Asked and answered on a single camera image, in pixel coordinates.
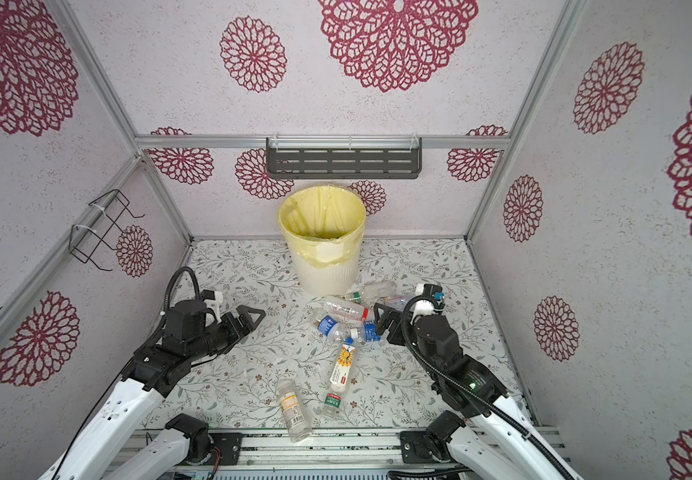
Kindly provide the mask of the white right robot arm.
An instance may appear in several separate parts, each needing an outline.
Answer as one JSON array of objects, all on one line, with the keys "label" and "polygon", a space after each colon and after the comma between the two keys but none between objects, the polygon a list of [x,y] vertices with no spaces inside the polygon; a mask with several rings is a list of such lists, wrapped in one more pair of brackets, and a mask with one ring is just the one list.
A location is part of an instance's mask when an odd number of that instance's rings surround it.
[{"label": "white right robot arm", "polygon": [[407,464],[436,461],[430,478],[576,479],[578,473],[521,413],[505,385],[463,351],[442,307],[424,297],[404,310],[376,304],[377,333],[407,348],[447,410],[400,436]]}]

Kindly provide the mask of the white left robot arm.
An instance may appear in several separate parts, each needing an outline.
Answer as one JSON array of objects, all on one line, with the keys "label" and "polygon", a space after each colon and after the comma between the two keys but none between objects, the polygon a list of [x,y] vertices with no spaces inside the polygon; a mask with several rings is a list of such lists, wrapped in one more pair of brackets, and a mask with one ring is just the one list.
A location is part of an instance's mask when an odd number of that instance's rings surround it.
[{"label": "white left robot arm", "polygon": [[[108,397],[100,400],[46,479],[99,479],[139,424],[197,367],[229,353],[265,319],[262,309],[240,305],[219,315],[202,296],[165,304],[155,332],[123,367]],[[151,446],[113,472],[115,479],[154,479],[209,451],[206,423],[187,414],[171,420]]]}]

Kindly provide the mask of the white sunflower-label bottle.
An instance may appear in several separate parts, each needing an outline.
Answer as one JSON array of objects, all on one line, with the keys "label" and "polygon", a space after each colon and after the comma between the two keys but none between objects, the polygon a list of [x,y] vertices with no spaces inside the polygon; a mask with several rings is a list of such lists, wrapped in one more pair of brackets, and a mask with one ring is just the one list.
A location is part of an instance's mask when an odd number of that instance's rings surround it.
[{"label": "white sunflower-label bottle", "polygon": [[354,363],[356,345],[352,338],[345,340],[329,377],[330,387],[336,393],[345,392],[348,388],[351,368]]}]

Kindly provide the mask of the clear orange-label bottle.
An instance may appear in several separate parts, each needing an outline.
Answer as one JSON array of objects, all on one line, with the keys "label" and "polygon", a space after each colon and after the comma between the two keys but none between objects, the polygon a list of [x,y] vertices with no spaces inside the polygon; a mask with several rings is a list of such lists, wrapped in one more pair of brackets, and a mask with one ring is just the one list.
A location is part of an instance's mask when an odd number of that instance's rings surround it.
[{"label": "clear orange-label bottle", "polygon": [[281,379],[277,383],[276,396],[290,440],[299,443],[310,437],[312,423],[295,381],[290,378]]}]

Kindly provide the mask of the clear blue-label blue-cap bottle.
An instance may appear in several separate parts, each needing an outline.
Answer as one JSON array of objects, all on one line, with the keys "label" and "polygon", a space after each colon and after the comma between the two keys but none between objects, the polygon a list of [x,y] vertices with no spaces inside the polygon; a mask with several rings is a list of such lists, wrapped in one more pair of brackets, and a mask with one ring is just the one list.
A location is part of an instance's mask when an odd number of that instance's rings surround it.
[{"label": "clear blue-label blue-cap bottle", "polygon": [[382,337],[376,333],[376,326],[373,322],[360,323],[351,328],[351,338],[361,344],[379,344]]}]

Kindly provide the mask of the blue-label water bottle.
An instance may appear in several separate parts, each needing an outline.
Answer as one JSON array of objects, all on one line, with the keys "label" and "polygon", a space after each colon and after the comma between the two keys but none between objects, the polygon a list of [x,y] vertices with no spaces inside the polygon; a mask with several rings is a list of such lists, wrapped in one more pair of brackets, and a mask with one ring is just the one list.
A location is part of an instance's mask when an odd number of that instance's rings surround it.
[{"label": "blue-label water bottle", "polygon": [[360,324],[326,313],[324,309],[316,312],[314,325],[317,332],[330,343],[349,341],[358,343],[364,340],[364,332]]}]

